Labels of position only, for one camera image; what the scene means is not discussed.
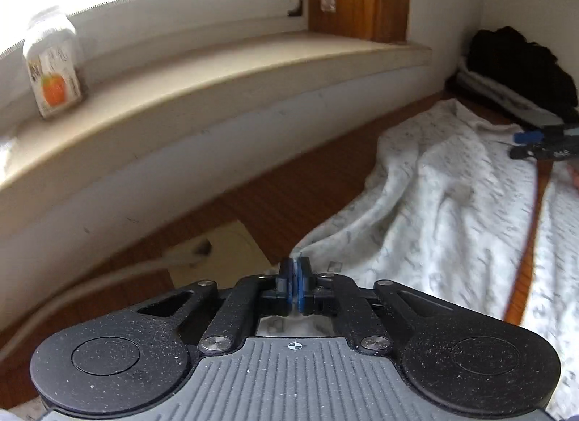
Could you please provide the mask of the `person's right hand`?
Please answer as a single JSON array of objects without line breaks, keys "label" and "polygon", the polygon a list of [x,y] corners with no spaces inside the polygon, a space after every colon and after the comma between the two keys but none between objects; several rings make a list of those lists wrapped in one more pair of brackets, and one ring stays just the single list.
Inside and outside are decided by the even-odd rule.
[{"label": "person's right hand", "polygon": [[576,166],[568,164],[567,171],[571,180],[571,184],[576,190],[579,190],[579,170]]}]

